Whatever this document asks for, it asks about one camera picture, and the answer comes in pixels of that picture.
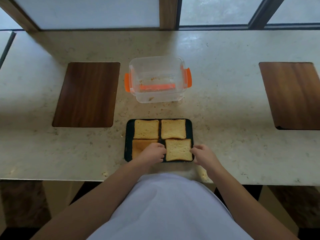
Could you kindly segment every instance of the speckled countertop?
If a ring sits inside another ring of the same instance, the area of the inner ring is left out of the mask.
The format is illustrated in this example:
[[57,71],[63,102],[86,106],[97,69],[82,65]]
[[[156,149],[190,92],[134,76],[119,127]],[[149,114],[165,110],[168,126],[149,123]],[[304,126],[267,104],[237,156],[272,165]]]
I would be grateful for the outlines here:
[[[310,61],[320,71],[320,31],[18,32],[0,69],[0,178],[104,180],[124,164],[126,122],[189,118],[242,184],[320,185],[320,131],[274,127],[258,63]],[[193,86],[174,103],[140,104],[125,92],[135,57],[178,55]],[[111,128],[51,126],[67,64],[121,63]],[[211,182],[194,163],[159,164]]]

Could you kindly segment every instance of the hand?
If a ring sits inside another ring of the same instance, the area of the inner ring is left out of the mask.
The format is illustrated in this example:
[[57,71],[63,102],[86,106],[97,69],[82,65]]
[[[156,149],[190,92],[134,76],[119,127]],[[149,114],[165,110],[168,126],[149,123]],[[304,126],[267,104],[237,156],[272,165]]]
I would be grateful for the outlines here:
[[152,166],[156,163],[163,162],[166,153],[167,149],[165,149],[163,144],[151,143],[134,159],[134,161],[139,161],[144,165]]
[[206,145],[194,145],[190,152],[195,156],[194,163],[206,169],[207,174],[224,169],[217,156]]

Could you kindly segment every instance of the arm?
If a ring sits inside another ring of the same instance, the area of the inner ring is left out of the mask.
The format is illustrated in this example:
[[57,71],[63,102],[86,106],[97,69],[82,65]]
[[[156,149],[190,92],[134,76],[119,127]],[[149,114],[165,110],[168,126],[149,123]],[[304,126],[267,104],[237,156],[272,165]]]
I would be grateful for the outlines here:
[[152,165],[163,161],[165,153],[164,145],[151,143],[137,158],[51,219],[31,239],[87,239],[110,219],[138,179]]
[[196,145],[190,151],[196,157],[194,162],[206,169],[216,184],[235,222],[253,239],[298,240],[227,172],[210,148]]

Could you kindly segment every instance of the orange handle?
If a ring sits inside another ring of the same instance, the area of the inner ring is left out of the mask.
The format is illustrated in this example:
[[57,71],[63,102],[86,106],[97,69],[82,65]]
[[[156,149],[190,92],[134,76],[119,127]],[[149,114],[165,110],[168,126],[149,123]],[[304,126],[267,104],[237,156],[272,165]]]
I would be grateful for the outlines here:
[[129,86],[129,73],[126,73],[124,75],[124,88],[126,92],[130,92],[130,86]]
[[187,78],[188,88],[190,88],[192,86],[192,76],[191,76],[190,68],[186,69],[186,78]]

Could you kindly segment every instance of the person's left hand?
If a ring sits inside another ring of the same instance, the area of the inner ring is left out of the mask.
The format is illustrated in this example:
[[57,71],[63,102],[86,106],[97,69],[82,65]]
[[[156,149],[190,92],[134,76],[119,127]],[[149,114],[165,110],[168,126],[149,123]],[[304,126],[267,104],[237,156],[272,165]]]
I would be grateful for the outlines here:
[[151,143],[148,145],[133,161],[139,161],[144,165],[152,166],[156,163],[161,163],[167,149],[161,143]]

